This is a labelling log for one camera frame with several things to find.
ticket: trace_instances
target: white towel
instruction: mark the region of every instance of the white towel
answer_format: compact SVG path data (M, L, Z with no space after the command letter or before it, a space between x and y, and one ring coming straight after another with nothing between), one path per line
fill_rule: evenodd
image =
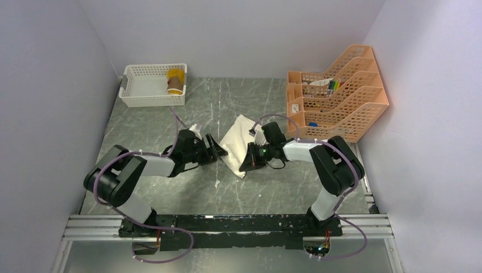
M254 124L254 121L243 115L239 115L226 133L225 137L219 143L219 145L228 153L228 155L221 158L229 169L241 178L246 175L246 172L239 171L239 167L241 167L241 164L246 157L248 143L255 141L255 137L250 135L250 129ZM264 144L266 140L264 139L263 133L261 133L261 125L257 125L255 131L258 138L262 137L261 139L256 139L256 142Z

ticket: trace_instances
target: gray marble tabletop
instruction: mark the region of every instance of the gray marble tabletop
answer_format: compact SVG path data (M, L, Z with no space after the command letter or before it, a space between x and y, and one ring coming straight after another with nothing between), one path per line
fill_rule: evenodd
M285 80L188 78L186 104L174 107L188 125L200 123L203 135L219 142L240 114L256 121L264 114L286 113ZM277 121L282 130L286 121ZM130 150L162 152L174 140L168 107L128 108L117 98L99 158L115 144ZM305 213L321 188L314 166L290 162L284 169L264 168L235 176L222 160L174 178L141 177L135 193L160 214ZM339 213L368 213L363 187L351 193ZM86 194L82 214L114 214Z

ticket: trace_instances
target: purple cable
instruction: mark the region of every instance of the purple cable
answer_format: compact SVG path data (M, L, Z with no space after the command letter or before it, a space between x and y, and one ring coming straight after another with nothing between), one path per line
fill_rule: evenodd
M179 125L177 124L177 121L181 121L180 118L176 115L176 112L174 112L174 108L173 107L169 107L171 109L171 112L172 112L172 115L173 115L173 118L174 118L174 124L175 124L175 127L176 127L176 133L175 133L175 137L174 137L174 142L172 144L172 147L171 149L169 150L169 152L165 155L161 155L161 154L158 154L157 152L141 152L141 151L130 151L130 152L127 152L125 154L121 154L119 156L117 156L116 158L114 158L113 160L111 160L109 163L107 163L100 171L99 171L99 174L97 175L97 177L95 178L95 181L94 181L94 185L93 185L93 190L92 192L94 193L94 199L97 203L101 204L101 205L104 205L104 206L109 206L108 203L106 202L103 202L99 199L99 195L98 195L98 185L99 185L99 180L100 180L100 177L114 164L116 163L117 161L129 156L129 155L152 155L152 156L159 156L159 157L162 157L162 158L167 158L169 157L170 155L172 155L172 152L174 151L174 147L176 146L176 143L177 143L177 138L178 138L178 131L179 131ZM169 263L169 262L173 262L175 260L178 260L178 259L181 259L182 257L186 256L188 253L191 252L192 248L193 248L193 245L194 245L194 237L193 237L193 234L188 231L188 230L185 230L185 229L182 229L180 227L160 227L160 226L151 226L151 225L145 225L143 223L139 223L138 221L135 221L134 219L130 218L129 216L125 215L124 213L122 213L121 211L119 211L118 209L112 207L112 210L114 210L115 212L119 213L120 215L124 216L126 219L128 219L129 221L131 221L132 223L138 225L138 226L141 226L141 227L144 227L144 228L147 228L147 229L157 229L157 230L177 230L177 231L181 231L181 232L184 232L186 233L187 235L189 235L189 237L191 238L191 244L189 246L189 248L184 252L182 253L181 255L177 256L177 257L174 257L172 259L168 259L168 260L160 260L160 261L157 261L157 260L144 260L144 259L141 259L139 257L137 257L134 253L134 247L132 247L132 254L134 255L134 258L138 261L141 261L141 262L145 262L145 263Z
M342 220L342 221L350 224L350 225L353 226L354 228L358 229L358 231L360 231L360 233L362 234L363 239L364 239L363 246L362 246L359 250L357 250L357 251L355 251L355 252L353 252L353 253L350 253L350 254L341 255L341 256L335 256L335 257L323 257L323 258L321 258L321 259L326 259L326 260L344 259L344 258L348 258L348 257L355 256L356 254L362 252L362 251L367 247L367 244L368 244L368 239L367 239L366 234L362 231L362 229L361 229L360 227L358 227L357 225L353 224L352 222L346 220L345 218L343 218L343 217L341 217L341 216L339 216L338 214L335 213L336 210L340 207L341 203L343 202L345 196L347 196L349 193L353 192L353 191L356 189L356 187L358 187L358 184L359 184L359 180L360 180L360 179L358 178L358 174L356 173L355 167L353 167L353 164L351 164L351 162L348 160L348 158L347 158L339 149L337 149L335 146L333 146L333 145L331 145L331 144L329 144L329 143L327 143L327 142L325 142L325 141L316 141L316 142L315 142L314 140L300 140L300 138L298 137L298 136L300 135L300 128L299 128L298 125L295 123L295 121L294 121L292 118L288 117L288 116L281 115L281 114L268 114L268 115L264 115L264 116L262 116L257 122L255 122L255 124L253 125L253 127L252 127L251 129L254 129L254 128L256 127L256 125L258 125L263 118L270 117L270 116L277 116L277 117L285 118L285 119L287 119L289 122L291 122L291 123L296 127L296 138L295 138L295 141L296 141L296 142L298 142L298 143L319 143L319 144L321 144L321 145L326 145L326 146L330 147L333 151L335 151L335 152L343 159L343 161L345 161L345 162L347 163L348 167L350 168L350 171L353 173L353 177L355 178L355 185L354 185L351 189L349 189L349 190L347 190L346 192L344 192L344 193L342 194L341 198L338 199L338 202L336 202L335 207L333 208L333 215L334 215L336 218L338 218L338 219L340 219L340 220Z

